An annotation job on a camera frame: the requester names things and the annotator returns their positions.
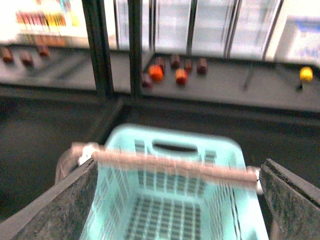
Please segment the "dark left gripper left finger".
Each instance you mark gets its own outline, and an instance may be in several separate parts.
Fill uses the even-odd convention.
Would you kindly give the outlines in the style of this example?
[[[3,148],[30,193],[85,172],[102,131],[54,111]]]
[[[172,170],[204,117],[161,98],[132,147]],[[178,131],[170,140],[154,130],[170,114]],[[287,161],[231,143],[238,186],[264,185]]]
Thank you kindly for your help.
[[[89,160],[0,224],[2,240],[78,240],[93,203],[98,163]]]

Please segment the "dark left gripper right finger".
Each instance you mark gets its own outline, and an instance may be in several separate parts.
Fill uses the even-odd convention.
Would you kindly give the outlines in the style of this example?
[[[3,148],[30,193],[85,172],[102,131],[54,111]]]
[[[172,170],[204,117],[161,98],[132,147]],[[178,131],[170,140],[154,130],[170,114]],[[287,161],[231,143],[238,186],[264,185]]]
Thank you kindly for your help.
[[[320,238],[320,189],[267,159],[259,172],[264,197],[282,240]]]

